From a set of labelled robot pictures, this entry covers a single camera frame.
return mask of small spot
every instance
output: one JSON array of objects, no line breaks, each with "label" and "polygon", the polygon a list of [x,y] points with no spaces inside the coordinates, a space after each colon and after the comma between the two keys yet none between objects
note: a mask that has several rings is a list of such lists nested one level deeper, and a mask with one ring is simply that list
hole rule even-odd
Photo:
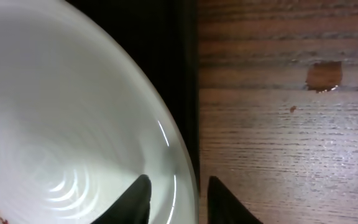
[{"label": "small spot", "polygon": [[290,112],[291,112],[291,113],[293,113],[295,110],[296,110],[296,106],[292,106],[292,107],[290,108]]},{"label": "small spot", "polygon": [[1,221],[2,224],[9,224],[9,222],[7,220],[3,219],[3,218],[0,218],[0,221]]},{"label": "small spot", "polygon": [[342,82],[342,62],[321,62],[308,70],[308,90],[324,93],[335,90]]}]

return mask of red speck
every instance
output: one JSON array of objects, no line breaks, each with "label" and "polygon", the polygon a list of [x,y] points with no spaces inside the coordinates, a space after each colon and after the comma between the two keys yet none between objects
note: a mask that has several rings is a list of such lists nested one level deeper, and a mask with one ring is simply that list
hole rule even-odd
[{"label": "red speck", "polygon": [[0,218],[0,221],[1,221],[2,224],[9,224],[9,222],[7,220],[4,220],[2,218]]},{"label": "red speck", "polygon": [[296,106],[292,106],[292,107],[290,108],[290,112],[291,112],[291,113],[293,113],[295,110],[296,110]]}]

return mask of wooden table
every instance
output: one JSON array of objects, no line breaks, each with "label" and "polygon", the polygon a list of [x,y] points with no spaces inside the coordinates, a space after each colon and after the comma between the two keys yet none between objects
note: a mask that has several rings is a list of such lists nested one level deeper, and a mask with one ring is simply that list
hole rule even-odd
[{"label": "wooden table", "polygon": [[[358,0],[198,10],[200,223],[211,175],[265,224],[358,223]],[[305,89],[320,61],[342,62],[338,90]]]}]

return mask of black object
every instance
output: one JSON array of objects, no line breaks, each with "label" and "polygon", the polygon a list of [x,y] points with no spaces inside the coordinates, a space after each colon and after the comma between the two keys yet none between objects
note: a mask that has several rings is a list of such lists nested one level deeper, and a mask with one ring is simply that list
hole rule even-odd
[{"label": "black object", "polygon": [[262,224],[217,178],[208,185],[208,224]]},{"label": "black object", "polygon": [[148,224],[152,184],[141,175],[93,224]]},{"label": "black object", "polygon": [[183,136],[200,189],[196,0],[68,0],[135,60]]}]

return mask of wood grain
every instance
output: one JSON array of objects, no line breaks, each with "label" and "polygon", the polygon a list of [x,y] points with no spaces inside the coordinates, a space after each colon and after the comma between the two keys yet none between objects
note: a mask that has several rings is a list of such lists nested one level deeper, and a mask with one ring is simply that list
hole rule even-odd
[{"label": "wood grain", "polygon": [[[265,224],[358,223],[358,1],[198,10],[200,223],[211,175]],[[342,62],[341,86],[307,91],[309,68],[326,61]]]}]

